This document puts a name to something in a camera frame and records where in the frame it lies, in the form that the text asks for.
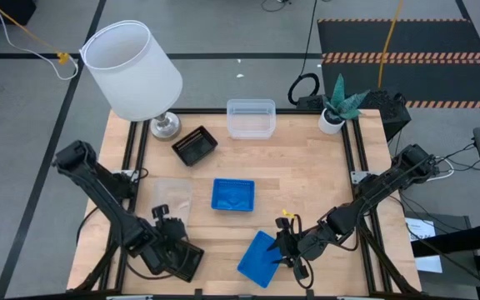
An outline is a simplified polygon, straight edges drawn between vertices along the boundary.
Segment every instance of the floor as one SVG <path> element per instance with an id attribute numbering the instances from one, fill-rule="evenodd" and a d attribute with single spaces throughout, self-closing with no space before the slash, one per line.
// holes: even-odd
<path id="1" fill-rule="evenodd" d="M 99 0 L 37 0 L 27 28 L 63 51 L 83 45 Z M 332 0 L 318 2 L 317 18 L 392 18 L 397 0 Z M 480 0 L 464 0 L 480 36 Z M 98 28 L 123 19 L 146 23 L 167 53 L 303 53 L 313 1 L 292 1 L 279 12 L 264 12 L 259 0 L 107 0 Z M 400 18 L 460 18 L 455 0 L 406 0 Z M 320 53 L 314 27 L 310 53 Z M 19 46 L 41 53 L 48 49 L 9 27 Z M 0 53 L 9 47 L 0 27 Z M 230 98 L 271 98 L 290 108 L 288 87 L 301 59 L 177 59 L 183 76 L 179 108 L 223 108 Z M 71 68 L 62 66 L 63 76 Z M 321 74 L 319 59 L 307 60 L 306 72 Z M 37 59 L 0 59 L 0 276 L 32 193 L 40 192 L 28 235 L 9 281 L 6 297 L 62 293 L 75 250 L 75 233 L 86 197 L 65 177 L 46 169 L 39 176 L 48 145 L 56 149 L 75 139 L 99 149 L 109 107 L 88 70 L 74 90 L 60 138 L 53 137 L 70 82 L 57 80 L 48 64 Z M 306 83 L 297 95 L 310 91 Z M 410 109 L 412 122 L 402 131 L 399 148 L 419 143 L 445 155 L 468 143 L 480 126 L 480 109 Z M 396 141 L 391 145 L 395 151 Z M 460 163 L 478 160 L 475 151 L 457 156 Z M 45 179 L 43 188 L 33 189 Z M 468 215 L 480 225 L 480 172 L 456 172 L 450 178 L 411 187 L 406 194 L 431 213 Z M 467 297 L 464 287 L 426 283 L 435 294 Z"/>

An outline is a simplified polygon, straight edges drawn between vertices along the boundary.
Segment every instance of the blue plastic container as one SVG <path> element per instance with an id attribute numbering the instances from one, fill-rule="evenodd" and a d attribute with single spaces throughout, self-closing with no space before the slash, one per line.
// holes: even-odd
<path id="1" fill-rule="evenodd" d="M 214 179 L 212 208 L 252 212 L 254 202 L 255 182 L 253 180 Z"/>
<path id="2" fill-rule="evenodd" d="M 265 232 L 259 231 L 249 245 L 237 270 L 253 280 L 259 286 L 267 288 L 272 281 L 273 274 L 279 268 L 278 263 L 273 263 L 282 258 L 279 248 L 268 251 L 275 239 Z"/>

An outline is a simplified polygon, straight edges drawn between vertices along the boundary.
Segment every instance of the potted plant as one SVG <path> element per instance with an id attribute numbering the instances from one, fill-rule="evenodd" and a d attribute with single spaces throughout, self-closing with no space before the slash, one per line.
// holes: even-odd
<path id="1" fill-rule="evenodd" d="M 323 96 L 323 106 L 325 109 L 323 109 L 322 115 L 317 123 L 320 130 L 326 134 L 339 132 L 346 120 L 356 118 L 360 115 L 358 106 L 368 93 L 370 93 L 369 90 L 346 98 L 342 74 L 338 75 L 337 83 L 334 85 L 334 90 L 332 91 L 332 97 L 329 99 Z"/>

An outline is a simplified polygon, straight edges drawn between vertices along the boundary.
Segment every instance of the black plastic basket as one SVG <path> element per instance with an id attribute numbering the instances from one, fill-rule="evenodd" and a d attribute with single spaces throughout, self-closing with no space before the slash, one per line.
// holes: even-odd
<path id="1" fill-rule="evenodd" d="M 191 167 L 212 152 L 217 145 L 218 142 L 208 130 L 200 126 L 173 144 L 172 148 L 182 162 Z"/>

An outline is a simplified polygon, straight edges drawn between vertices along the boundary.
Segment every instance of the metal lamp base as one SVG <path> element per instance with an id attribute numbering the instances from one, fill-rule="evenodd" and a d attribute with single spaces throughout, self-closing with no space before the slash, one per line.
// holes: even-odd
<path id="1" fill-rule="evenodd" d="M 171 141 L 181 132 L 181 120 L 171 112 L 165 112 L 151 120 L 151 133 L 159 141 Z"/>

